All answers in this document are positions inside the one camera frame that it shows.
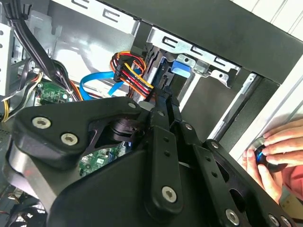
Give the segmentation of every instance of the metal panel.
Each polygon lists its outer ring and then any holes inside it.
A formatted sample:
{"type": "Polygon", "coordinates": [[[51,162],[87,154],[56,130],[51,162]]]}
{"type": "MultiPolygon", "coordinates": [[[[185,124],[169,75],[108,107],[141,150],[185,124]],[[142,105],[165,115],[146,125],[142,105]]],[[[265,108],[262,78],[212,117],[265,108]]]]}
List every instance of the metal panel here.
{"type": "MultiPolygon", "coordinates": [[[[109,61],[116,52],[130,50],[134,36],[51,1],[48,15],[53,27],[62,26],[54,58],[61,61],[72,80],[91,73],[111,71],[109,61]]],[[[107,93],[114,85],[112,79],[93,80],[86,86],[107,93]]],[[[122,86],[116,96],[125,96],[128,86],[122,86]]]]}
{"type": "Polygon", "coordinates": [[[268,103],[272,95],[277,91],[278,87],[278,84],[268,79],[262,79],[260,81],[245,106],[236,116],[234,122],[220,139],[220,144],[224,149],[230,151],[234,147],[260,111],[268,103]]]}
{"type": "Polygon", "coordinates": [[[0,96],[5,96],[9,92],[13,37],[13,29],[0,23],[0,96]]]}
{"type": "Polygon", "coordinates": [[[135,35],[139,22],[133,17],[108,7],[95,0],[52,0],[72,10],[114,27],[127,34],[135,35]]]}
{"type": "Polygon", "coordinates": [[[297,62],[285,82],[275,92],[249,128],[231,149],[230,155],[236,160],[251,142],[266,131],[290,121],[303,105],[303,57],[297,62]]]}

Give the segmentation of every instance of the orange wire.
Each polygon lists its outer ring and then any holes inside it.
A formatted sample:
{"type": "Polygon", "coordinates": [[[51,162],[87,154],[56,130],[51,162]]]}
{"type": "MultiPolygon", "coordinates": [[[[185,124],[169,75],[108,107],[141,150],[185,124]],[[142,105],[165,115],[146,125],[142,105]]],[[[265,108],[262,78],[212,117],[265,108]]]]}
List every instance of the orange wire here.
{"type": "Polygon", "coordinates": [[[78,90],[78,88],[76,87],[76,85],[74,84],[74,82],[72,82],[71,80],[70,80],[70,82],[71,82],[71,85],[73,86],[73,88],[75,89],[75,91],[77,92],[77,94],[79,95],[80,100],[83,101],[83,98],[82,98],[82,96],[81,96],[81,93],[80,93],[80,91],[78,90]]]}
{"type": "Polygon", "coordinates": [[[123,82],[127,83],[132,89],[134,89],[136,92],[138,92],[141,96],[143,96],[144,98],[146,98],[146,96],[144,94],[141,93],[141,91],[139,91],[137,88],[135,88],[133,85],[131,85],[130,83],[128,83],[124,78],[120,78],[123,82]]]}

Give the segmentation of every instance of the fingernail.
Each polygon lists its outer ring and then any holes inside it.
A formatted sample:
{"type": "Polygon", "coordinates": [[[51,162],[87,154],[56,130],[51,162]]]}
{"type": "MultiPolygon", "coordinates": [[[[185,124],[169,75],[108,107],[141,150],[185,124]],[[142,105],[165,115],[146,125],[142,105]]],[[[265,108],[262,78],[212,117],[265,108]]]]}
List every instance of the fingernail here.
{"type": "Polygon", "coordinates": [[[247,157],[253,157],[254,156],[254,151],[253,150],[248,150],[247,151],[247,157]]]}
{"type": "Polygon", "coordinates": [[[277,161],[271,156],[267,156],[266,161],[271,163],[271,164],[275,164],[275,165],[277,164],[277,161]]]}
{"type": "Polygon", "coordinates": [[[269,133],[265,133],[265,134],[263,135],[263,138],[265,138],[265,139],[267,139],[268,137],[270,137],[270,134],[269,134],[269,133]]]}
{"type": "Polygon", "coordinates": [[[264,148],[264,149],[262,150],[262,154],[263,154],[263,155],[268,155],[268,154],[269,154],[269,150],[268,150],[267,148],[264,148]]]}
{"type": "Polygon", "coordinates": [[[267,147],[268,145],[270,145],[269,141],[268,140],[264,141],[264,146],[267,147]]]}
{"type": "Polygon", "coordinates": [[[264,165],[258,165],[259,172],[263,173],[266,171],[266,167],[264,165]]]}

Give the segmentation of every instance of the wire bundle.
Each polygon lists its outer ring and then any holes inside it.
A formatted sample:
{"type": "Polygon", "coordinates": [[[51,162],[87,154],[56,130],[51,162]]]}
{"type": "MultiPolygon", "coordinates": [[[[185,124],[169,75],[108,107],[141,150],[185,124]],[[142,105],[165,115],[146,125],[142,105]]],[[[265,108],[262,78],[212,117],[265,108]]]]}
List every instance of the wire bundle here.
{"type": "Polygon", "coordinates": [[[76,85],[69,79],[66,67],[59,61],[53,60],[57,69],[56,76],[60,81],[60,86],[64,88],[71,95],[74,101],[83,101],[82,96],[76,85]]]}
{"type": "Polygon", "coordinates": [[[55,66],[26,25],[21,11],[20,0],[4,1],[3,6],[10,25],[15,28],[17,39],[25,48],[30,58],[51,80],[56,81],[55,66]]]}
{"type": "Polygon", "coordinates": [[[7,100],[3,101],[3,105],[4,105],[4,114],[0,119],[1,122],[5,122],[9,117],[9,102],[7,100]]]}
{"type": "Polygon", "coordinates": [[[11,117],[15,116],[20,110],[22,110],[26,106],[26,104],[28,103],[29,98],[30,98],[32,92],[37,87],[38,83],[40,83],[42,77],[43,77],[43,74],[39,73],[37,75],[37,77],[35,79],[33,79],[32,82],[30,82],[27,85],[27,87],[25,88],[24,95],[23,95],[23,98],[22,98],[20,104],[14,110],[12,110],[10,113],[7,113],[6,118],[4,118],[2,120],[2,122],[6,122],[11,117]]]}
{"type": "Polygon", "coordinates": [[[120,53],[115,53],[115,55],[112,57],[112,60],[110,61],[110,67],[113,72],[115,72],[117,70],[120,56],[128,56],[129,61],[131,61],[133,63],[133,65],[135,65],[141,71],[141,74],[138,75],[127,62],[124,62],[124,64],[121,66],[122,74],[120,75],[120,79],[124,83],[127,83],[131,89],[128,96],[132,97],[134,91],[136,91],[141,96],[146,98],[148,96],[148,94],[151,92],[151,90],[153,89],[153,86],[150,85],[148,82],[146,82],[142,78],[142,75],[146,71],[146,64],[145,64],[144,60],[142,58],[137,57],[133,54],[130,54],[130,52],[126,52],[126,51],[120,52],[120,53]]]}
{"type": "Polygon", "coordinates": [[[27,27],[24,14],[21,12],[20,0],[4,1],[3,6],[10,25],[15,28],[17,39],[25,48],[30,59],[32,59],[36,66],[53,82],[65,89],[74,101],[83,100],[75,84],[69,80],[67,70],[63,64],[59,61],[53,61],[47,55],[41,44],[27,27]]]}

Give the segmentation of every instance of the black plastic bracket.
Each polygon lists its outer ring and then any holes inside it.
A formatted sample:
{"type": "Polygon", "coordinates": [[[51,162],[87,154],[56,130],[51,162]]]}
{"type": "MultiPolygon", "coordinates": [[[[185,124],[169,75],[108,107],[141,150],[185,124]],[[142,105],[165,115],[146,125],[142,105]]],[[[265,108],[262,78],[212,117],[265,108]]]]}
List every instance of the black plastic bracket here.
{"type": "Polygon", "coordinates": [[[157,90],[154,96],[156,107],[151,110],[149,140],[143,142],[148,149],[147,163],[150,168],[144,204],[155,220],[167,222],[182,211],[184,202],[176,138],[169,131],[166,108],[169,95],[157,90]]]}
{"type": "MultiPolygon", "coordinates": [[[[25,108],[16,116],[12,135],[21,151],[59,169],[77,165],[87,148],[92,151],[93,148],[101,149],[96,144],[111,122],[121,118],[136,119],[141,113],[140,106],[127,97],[72,102],[56,107],[43,105],[25,108]],[[50,127],[35,127],[32,120],[36,117],[48,119],[50,127]],[[64,144],[61,136],[65,133],[75,135],[78,142],[72,146],[64,144]]],[[[106,143],[101,144],[115,144],[111,138],[103,136],[106,143]]]]}
{"type": "Polygon", "coordinates": [[[144,50],[146,41],[150,32],[152,30],[152,26],[141,21],[139,29],[134,39],[133,46],[131,48],[131,54],[138,55],[140,57],[144,57],[144,50]]]}

